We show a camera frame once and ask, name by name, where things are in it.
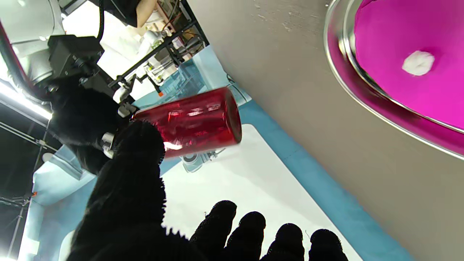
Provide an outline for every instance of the black metal rod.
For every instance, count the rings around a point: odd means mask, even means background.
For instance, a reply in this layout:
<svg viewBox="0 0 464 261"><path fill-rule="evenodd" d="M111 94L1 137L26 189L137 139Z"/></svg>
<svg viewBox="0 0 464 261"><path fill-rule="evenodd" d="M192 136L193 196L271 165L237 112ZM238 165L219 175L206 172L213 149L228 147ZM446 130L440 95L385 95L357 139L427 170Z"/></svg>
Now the black metal rod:
<svg viewBox="0 0 464 261"><path fill-rule="evenodd" d="M35 87L30 79L27 77L24 72L21 63L19 63L18 57L13 51L13 48L10 44L10 39L8 38L5 29L0 21L0 53L3 60L10 72L13 81L19 87L24 88L28 93L35 96L35 98L44 100L45 92L40 92L37 87Z"/></svg>
<svg viewBox="0 0 464 261"><path fill-rule="evenodd" d="M184 6L185 8L185 11L187 12L188 16L190 16L190 18L194 21L196 21L196 17L195 17L195 14L193 13L192 9L190 8L190 5L187 3L187 0L181 0L181 3L182 5ZM203 42L205 42L205 45L208 46L209 45L209 41L208 39L206 38L206 35L205 33L203 32L203 29L201 28L200 24L197 23L196 24L197 26L197 30L198 32L200 33L201 37L203 38Z"/></svg>
<svg viewBox="0 0 464 261"><path fill-rule="evenodd" d="M140 61L138 61L136 64L134 64L129 70L127 70L125 73L122 75L119 75L116 80L112 81L108 86L111 88L112 86L116 85L118 82L122 81L126 76L131 74L133 71L135 71L138 67L140 67L143 63L148 61L151 57L156 55L161 49L166 48L174 39L177 37L181 36L187 29L191 28L194 25L197 25L196 20L192 20L188 25L184 26L181 30L177 31L174 33L172 36L166 37L164 41L157 46L155 49L153 49L151 52L149 52L147 55L145 55Z"/></svg>

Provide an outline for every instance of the cable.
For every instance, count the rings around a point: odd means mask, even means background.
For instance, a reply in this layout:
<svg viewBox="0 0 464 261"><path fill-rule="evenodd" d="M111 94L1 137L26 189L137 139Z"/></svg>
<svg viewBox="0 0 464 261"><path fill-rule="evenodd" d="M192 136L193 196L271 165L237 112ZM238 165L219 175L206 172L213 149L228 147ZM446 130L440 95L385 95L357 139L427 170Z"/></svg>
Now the cable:
<svg viewBox="0 0 464 261"><path fill-rule="evenodd" d="M103 0L98 2L98 7L100 11L100 27L98 29L97 40L100 42L103 38L103 31L105 30L105 14L103 9Z"/></svg>
<svg viewBox="0 0 464 261"><path fill-rule="evenodd" d="M163 26L163 29L161 29L161 32L164 31L164 29L168 26L168 24L174 22L177 18L179 18L181 14L182 14L182 12L179 12L179 14L178 14L176 17L174 17L174 19L169 20L169 22L167 22L167 23Z"/></svg>
<svg viewBox="0 0 464 261"><path fill-rule="evenodd" d="M171 18L172 18L173 15L174 15L174 11L175 11L175 8L176 8L176 6L177 6L177 3L179 3L179 0L176 0L176 2L175 2L175 4L174 4L174 7L173 7L173 10L172 10L172 12L171 12L171 15L169 16L169 20L171 20Z"/></svg>

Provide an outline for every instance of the metal frame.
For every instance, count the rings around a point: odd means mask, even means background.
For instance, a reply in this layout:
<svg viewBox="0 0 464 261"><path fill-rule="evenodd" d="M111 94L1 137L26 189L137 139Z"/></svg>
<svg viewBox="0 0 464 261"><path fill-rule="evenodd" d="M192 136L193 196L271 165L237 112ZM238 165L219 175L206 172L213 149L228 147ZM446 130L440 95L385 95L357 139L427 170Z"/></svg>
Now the metal frame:
<svg viewBox="0 0 464 261"><path fill-rule="evenodd" d="M163 48L169 48L169 46L172 44L172 41L175 40L177 37L181 36L186 30L188 30L191 27L196 27L198 32L200 33L200 36L203 39L203 42L205 43L205 46L209 45L209 41L206 38L205 33L203 32L203 29L201 29L200 24L198 23L195 15L193 14L192 9L190 8L189 4L187 3L187 0L181 0L180 1L183 5L183 8L185 9L188 17L191 18L190 23L188 23L186 26L184 26L182 29L174 33L172 36L166 37L164 41L155 49L153 49L151 52L149 52L147 55L145 55L140 61L138 61L136 64L134 64L132 67L130 67L126 72L124 72L122 75L119 75L116 80L112 81L108 86L113 89L115 85L117 85L119 82L122 82L123 79L125 79L128 75L132 74L133 71L135 71L138 67L143 65L145 62L148 61L151 57L156 55L161 49Z"/></svg>

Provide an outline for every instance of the black cable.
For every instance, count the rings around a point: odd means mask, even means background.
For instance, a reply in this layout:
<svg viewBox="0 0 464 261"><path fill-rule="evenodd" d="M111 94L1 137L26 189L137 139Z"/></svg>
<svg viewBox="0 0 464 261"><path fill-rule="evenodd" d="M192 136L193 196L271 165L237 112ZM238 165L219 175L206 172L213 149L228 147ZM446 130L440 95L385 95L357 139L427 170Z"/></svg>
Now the black cable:
<svg viewBox="0 0 464 261"><path fill-rule="evenodd" d="M105 14L103 9L103 0L98 2L98 7L100 9L100 27L98 29L97 40L100 42L103 38L103 31L105 30Z"/></svg>

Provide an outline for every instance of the light blue panel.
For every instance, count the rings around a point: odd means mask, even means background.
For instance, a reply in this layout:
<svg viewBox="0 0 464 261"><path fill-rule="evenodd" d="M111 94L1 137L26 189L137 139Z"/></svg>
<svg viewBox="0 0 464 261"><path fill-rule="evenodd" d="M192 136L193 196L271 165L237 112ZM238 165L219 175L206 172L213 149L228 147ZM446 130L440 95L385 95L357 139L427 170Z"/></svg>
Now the light blue panel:
<svg viewBox="0 0 464 261"><path fill-rule="evenodd" d="M33 260L58 261L61 242L81 222L96 182L93 179L63 200L45 207L39 251Z"/></svg>

